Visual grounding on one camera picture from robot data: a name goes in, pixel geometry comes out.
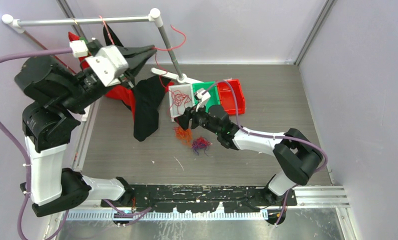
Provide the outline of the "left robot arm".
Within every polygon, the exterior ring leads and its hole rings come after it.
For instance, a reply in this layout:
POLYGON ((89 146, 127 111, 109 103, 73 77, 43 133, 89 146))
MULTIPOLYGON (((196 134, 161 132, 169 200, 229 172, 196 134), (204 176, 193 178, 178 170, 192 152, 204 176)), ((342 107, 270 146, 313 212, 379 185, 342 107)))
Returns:
POLYGON ((70 210, 86 200, 108 200, 122 207, 133 200, 125 179, 92 178, 63 167, 72 131, 80 125, 74 114, 120 84, 131 85, 147 60, 156 53, 143 47, 102 46, 97 40, 71 41, 70 52, 88 67, 72 74, 53 53, 32 56, 15 76, 15 83, 33 100, 22 113, 22 129, 30 158, 29 192, 36 216, 70 210))

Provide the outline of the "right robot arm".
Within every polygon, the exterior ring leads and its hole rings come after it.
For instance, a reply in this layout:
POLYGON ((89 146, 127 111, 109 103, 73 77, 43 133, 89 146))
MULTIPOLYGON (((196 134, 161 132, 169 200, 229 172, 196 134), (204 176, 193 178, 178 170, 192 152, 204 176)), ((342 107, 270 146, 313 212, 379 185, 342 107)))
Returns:
POLYGON ((187 107, 175 118, 183 130, 202 127, 216 134, 227 149, 248 150, 275 157, 281 172, 266 184, 263 196, 270 205, 278 205, 288 190, 306 185, 324 159, 322 151, 296 128, 287 132, 254 131, 231 121, 221 105, 205 108, 187 107))

